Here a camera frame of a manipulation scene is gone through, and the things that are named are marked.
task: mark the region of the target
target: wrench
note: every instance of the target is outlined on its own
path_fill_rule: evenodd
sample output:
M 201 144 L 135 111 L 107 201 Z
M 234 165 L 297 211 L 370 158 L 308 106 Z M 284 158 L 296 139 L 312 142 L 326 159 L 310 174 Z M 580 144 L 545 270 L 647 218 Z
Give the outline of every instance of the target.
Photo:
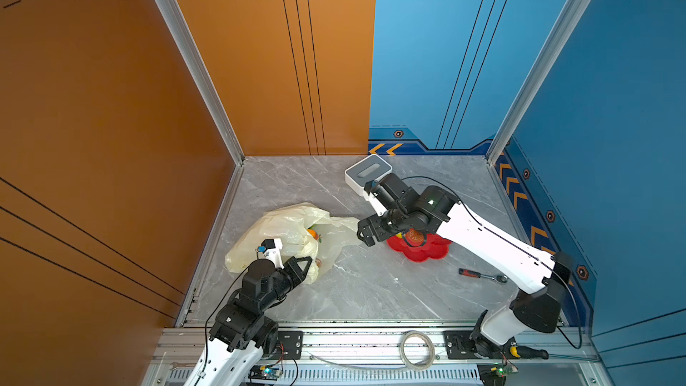
M 462 274 L 463 276 L 468 276 L 470 278 L 491 279 L 491 280 L 494 280 L 495 282 L 498 282 L 498 283 L 507 283 L 508 282 L 508 276 L 504 276 L 502 274 L 499 274 L 497 276 L 489 276 L 488 274 L 481 274 L 478 271 L 467 270 L 467 269 L 459 269 L 459 274 Z

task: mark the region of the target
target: yellow chevron arrow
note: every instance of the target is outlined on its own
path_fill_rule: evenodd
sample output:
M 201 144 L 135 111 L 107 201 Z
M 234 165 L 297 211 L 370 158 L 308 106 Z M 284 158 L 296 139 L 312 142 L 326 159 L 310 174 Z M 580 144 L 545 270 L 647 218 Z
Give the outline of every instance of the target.
M 510 164 L 506 164 L 506 163 L 500 164 L 500 180 L 503 180 L 503 169 L 504 168 L 512 168 L 512 166 L 510 166 Z
M 543 236 L 545 238 L 548 238 L 548 234 L 545 231 L 543 231 L 541 228 L 537 228 L 537 227 L 532 226 L 531 227 L 531 245 L 534 247 L 536 247 L 536 244 L 535 244 L 536 234 L 538 234 L 539 236 Z
M 512 201 L 512 204 L 514 204 L 514 209 L 517 210 L 517 200 L 518 199 L 525 199 L 528 200 L 529 197 L 526 196 L 526 194 L 518 193 L 517 191 L 514 192 L 514 200 Z
M 391 149 L 387 150 L 386 153 L 389 155 L 395 155 L 395 152 L 393 152 L 393 150 L 398 149 L 401 146 L 403 146 L 403 144 L 399 143 L 399 144 L 393 146 Z
M 507 191 L 508 195 L 510 195 L 510 184 L 519 184 L 519 181 L 517 180 L 516 177 L 509 177 L 506 179 L 506 181 L 508 182 L 508 184 L 506 186 L 506 191 Z
M 369 153 L 377 153 L 377 149 L 381 148 L 385 143 L 379 143 L 377 146 L 372 148 L 372 150 L 369 151 Z

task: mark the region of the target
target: marble floor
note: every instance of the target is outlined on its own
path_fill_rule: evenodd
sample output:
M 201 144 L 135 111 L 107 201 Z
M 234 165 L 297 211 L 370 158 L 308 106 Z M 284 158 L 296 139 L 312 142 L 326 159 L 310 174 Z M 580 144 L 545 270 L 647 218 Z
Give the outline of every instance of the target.
M 310 202 L 331 216 L 363 219 L 374 213 L 344 181 L 344 170 L 363 157 L 248 157 L 227 223 L 187 321 L 204 322 L 235 278 L 224 256 L 264 212 Z M 433 177 L 459 193 L 492 224 L 515 234 L 497 187 L 479 156 L 386 156 L 399 177 Z M 419 193 L 431 182 L 408 181 Z M 458 274 L 459 268 L 495 274 L 493 267 L 451 244 L 442 260 L 417 264 L 385 244 L 346 246 L 334 268 L 301 285 L 267 312 L 275 320 L 450 320 L 474 321 L 486 308 L 510 299 L 513 283 L 497 284 Z

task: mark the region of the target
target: translucent plastic bag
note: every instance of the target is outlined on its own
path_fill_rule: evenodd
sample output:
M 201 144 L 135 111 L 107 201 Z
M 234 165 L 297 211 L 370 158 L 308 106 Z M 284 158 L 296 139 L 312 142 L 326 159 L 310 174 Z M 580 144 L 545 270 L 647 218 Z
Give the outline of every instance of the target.
M 311 284 L 333 267 L 343 246 L 360 244 L 357 222 L 356 218 L 331 217 L 326 210 L 310 203 L 272 210 L 245 231 L 227 253 L 224 263 L 229 271 L 240 273 L 255 261 L 255 249 L 264 239 L 280 238 L 283 262 L 292 256 L 312 257 L 314 262 L 303 282 Z M 321 243 L 307 231 L 308 228 L 319 234 Z

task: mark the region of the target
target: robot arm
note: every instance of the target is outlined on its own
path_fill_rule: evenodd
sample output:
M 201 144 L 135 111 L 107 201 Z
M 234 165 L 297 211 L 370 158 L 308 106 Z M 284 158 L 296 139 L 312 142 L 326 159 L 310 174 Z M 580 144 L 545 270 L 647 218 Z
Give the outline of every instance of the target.
M 265 258 L 250 263 L 242 286 L 229 297 L 209 331 L 206 347 L 184 386 L 239 385 L 253 365 L 274 352 L 279 324 L 264 315 L 307 276 L 312 257 L 281 264 L 281 242 L 268 239 L 258 249 Z M 306 262 L 304 269 L 298 265 Z
M 511 337 L 527 328 L 555 330 L 571 275 L 568 255 L 558 252 L 553 257 L 520 241 L 438 186 L 418 194 L 391 173 L 368 183 L 365 191 L 377 212 L 358 224 L 357 236 L 368 246 L 414 228 L 466 247 L 517 284 L 514 301 L 482 313 L 471 334 L 478 353 L 498 355 Z

